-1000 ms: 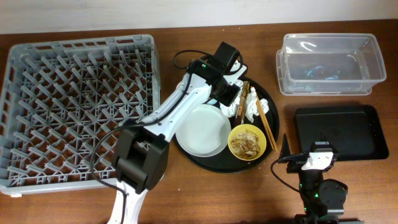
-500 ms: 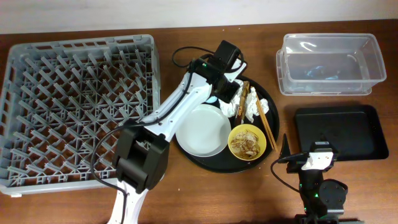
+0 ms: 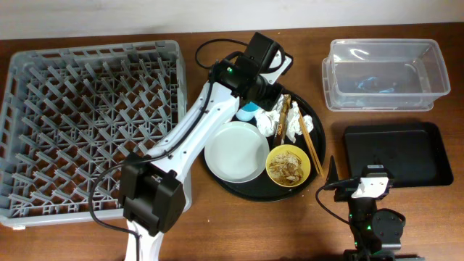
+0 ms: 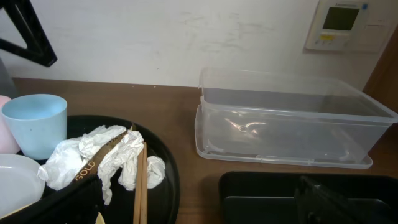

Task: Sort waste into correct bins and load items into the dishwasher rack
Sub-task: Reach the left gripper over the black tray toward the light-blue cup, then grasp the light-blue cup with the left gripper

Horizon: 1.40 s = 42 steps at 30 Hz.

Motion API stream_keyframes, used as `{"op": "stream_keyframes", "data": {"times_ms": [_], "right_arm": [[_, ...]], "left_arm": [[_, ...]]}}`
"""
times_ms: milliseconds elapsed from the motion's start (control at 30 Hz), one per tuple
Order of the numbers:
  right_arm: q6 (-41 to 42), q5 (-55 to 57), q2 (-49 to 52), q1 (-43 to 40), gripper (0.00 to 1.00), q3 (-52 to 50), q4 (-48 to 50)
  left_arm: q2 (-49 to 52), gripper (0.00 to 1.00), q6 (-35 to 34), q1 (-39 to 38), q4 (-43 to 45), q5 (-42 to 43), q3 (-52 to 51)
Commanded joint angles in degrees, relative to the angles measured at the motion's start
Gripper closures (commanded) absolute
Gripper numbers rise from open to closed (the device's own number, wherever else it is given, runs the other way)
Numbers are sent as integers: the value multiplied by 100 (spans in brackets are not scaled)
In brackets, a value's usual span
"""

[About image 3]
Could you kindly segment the large white napkin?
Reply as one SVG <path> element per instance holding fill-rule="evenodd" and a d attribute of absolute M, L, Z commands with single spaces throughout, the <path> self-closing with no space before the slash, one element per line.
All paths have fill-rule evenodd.
<path fill-rule="evenodd" d="M 254 115 L 256 126 L 264 137 L 274 136 L 279 123 L 281 111 L 283 109 L 284 95 L 280 95 L 277 103 L 271 109 L 266 111 L 258 109 Z"/>

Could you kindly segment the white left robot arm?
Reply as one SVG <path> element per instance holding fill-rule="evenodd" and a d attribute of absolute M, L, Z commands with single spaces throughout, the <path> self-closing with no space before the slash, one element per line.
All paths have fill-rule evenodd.
<path fill-rule="evenodd" d="M 283 87 L 278 78 L 292 55 L 255 33 L 244 51 L 209 66 L 202 92 L 181 121 L 140 157 L 130 153 L 121 167 L 118 202 L 127 220 L 126 260 L 157 260 L 162 238 L 191 206 L 190 169 L 207 139 L 245 104 L 269 110 Z"/>

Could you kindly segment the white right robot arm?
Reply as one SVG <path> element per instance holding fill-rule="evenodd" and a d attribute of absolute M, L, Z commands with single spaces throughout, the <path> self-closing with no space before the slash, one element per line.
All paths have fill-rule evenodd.
<path fill-rule="evenodd" d="M 333 191 L 335 202 L 348 204 L 348 218 L 330 215 L 346 223 L 353 235 L 355 247 L 347 249 L 343 260 L 422 260 L 413 254 L 397 255 L 406 225 L 403 214 L 388 208 L 377 208 L 377 202 L 388 195 L 393 175 L 383 165 L 366 165 L 362 174 L 339 179 L 334 158 L 330 158 L 328 175 L 319 191 Z"/>

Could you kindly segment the brown gold snack wrapper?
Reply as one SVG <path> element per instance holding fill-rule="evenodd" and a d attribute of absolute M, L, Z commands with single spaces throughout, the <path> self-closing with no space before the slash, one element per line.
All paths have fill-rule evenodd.
<path fill-rule="evenodd" d="M 275 136 L 273 139 L 273 147 L 280 146 L 284 143 L 285 135 L 286 135 L 286 117 L 289 111 L 289 107 L 291 105 L 291 95 L 284 94 L 283 95 L 283 106 L 281 113 L 279 115 L 279 121 L 276 128 Z"/>

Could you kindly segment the white round plate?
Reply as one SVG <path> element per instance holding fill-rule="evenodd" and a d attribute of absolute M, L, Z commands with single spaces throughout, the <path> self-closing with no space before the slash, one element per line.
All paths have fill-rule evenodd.
<path fill-rule="evenodd" d="M 207 141 L 204 158 L 210 171 L 229 183 L 246 183 L 265 169 L 268 140 L 257 127 L 245 122 L 223 124 Z"/>

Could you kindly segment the small white napkin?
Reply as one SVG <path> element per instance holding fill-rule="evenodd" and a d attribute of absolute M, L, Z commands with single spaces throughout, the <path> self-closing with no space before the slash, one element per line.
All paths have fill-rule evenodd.
<path fill-rule="evenodd" d="M 291 109 L 289 109 L 287 117 L 286 117 L 286 137 L 292 142 L 293 144 L 296 142 L 296 135 L 302 135 L 302 129 L 300 127 L 299 119 L 301 109 L 296 101 L 291 103 Z M 303 121 L 305 123 L 306 129 L 308 133 L 310 133 L 314 129 L 312 117 L 310 115 L 304 115 Z"/>

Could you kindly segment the light blue cup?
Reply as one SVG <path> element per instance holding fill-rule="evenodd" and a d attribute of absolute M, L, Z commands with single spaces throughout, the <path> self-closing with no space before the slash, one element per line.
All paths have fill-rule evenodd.
<path fill-rule="evenodd" d="M 250 102 L 237 111 L 236 117 L 240 121 L 248 122 L 254 118 L 259 109 L 260 107 L 258 105 Z"/>

